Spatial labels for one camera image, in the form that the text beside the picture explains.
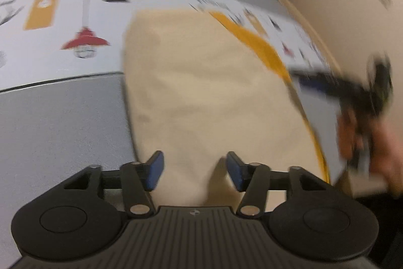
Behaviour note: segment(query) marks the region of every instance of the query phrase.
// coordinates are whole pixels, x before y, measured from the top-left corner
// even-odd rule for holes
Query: cream fabric bag
[[[144,10],[125,39],[124,73],[141,161],[165,154],[156,206],[229,205],[241,194],[221,157],[321,177],[310,133],[284,82],[212,16]],[[270,193],[267,210],[284,200]]]

